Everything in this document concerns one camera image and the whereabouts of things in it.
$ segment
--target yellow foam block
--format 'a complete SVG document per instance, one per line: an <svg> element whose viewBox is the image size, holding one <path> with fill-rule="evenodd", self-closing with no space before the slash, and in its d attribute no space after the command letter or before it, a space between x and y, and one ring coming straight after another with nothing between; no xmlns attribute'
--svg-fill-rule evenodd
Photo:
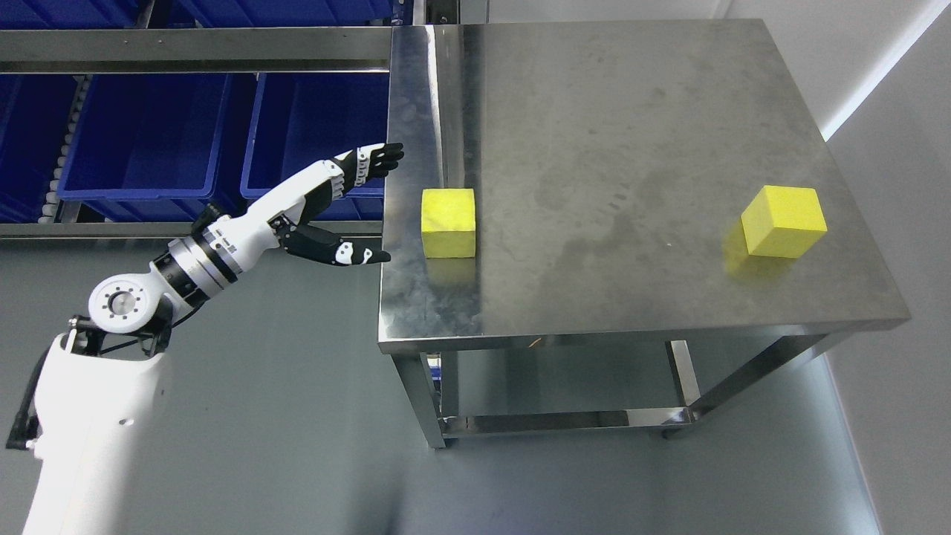
<svg viewBox="0 0 951 535"><path fill-rule="evenodd" d="M813 188L764 186L741 219L747 251L755 256L799 258L827 232Z"/></svg>
<svg viewBox="0 0 951 535"><path fill-rule="evenodd" d="M472 189L424 189L421 230L426 258L476 256L476 193Z"/></svg>

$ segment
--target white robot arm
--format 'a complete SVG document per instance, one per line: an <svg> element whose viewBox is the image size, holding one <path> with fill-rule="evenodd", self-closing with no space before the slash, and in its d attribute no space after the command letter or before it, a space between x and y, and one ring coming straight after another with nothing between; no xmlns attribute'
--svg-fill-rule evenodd
<svg viewBox="0 0 951 535"><path fill-rule="evenodd" d="M320 160L241 217L209 206L191 234L169 242L148 273L114 275L92 291L88 317L70 320L68 332L37 363L7 441L7 448L32 450L43 461L25 535L124 533L137 445L170 393L165 349L171 329L269 248L334 266L388 261L384 251L307 224L351 188L386 176L402 155L401 144L378 144ZM104 347L108 334L134 339ZM144 360L107 358L136 342Z"/></svg>

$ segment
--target table top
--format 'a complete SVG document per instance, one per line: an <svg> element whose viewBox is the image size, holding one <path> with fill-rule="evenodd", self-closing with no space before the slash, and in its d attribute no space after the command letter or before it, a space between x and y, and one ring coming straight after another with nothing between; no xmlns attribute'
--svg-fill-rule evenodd
<svg viewBox="0 0 951 535"><path fill-rule="evenodd" d="M402 27L391 57L386 353L891 328L908 310L758 20ZM829 232L746 255L766 184ZM424 188L474 188L474 259L427 260Z"/></svg>

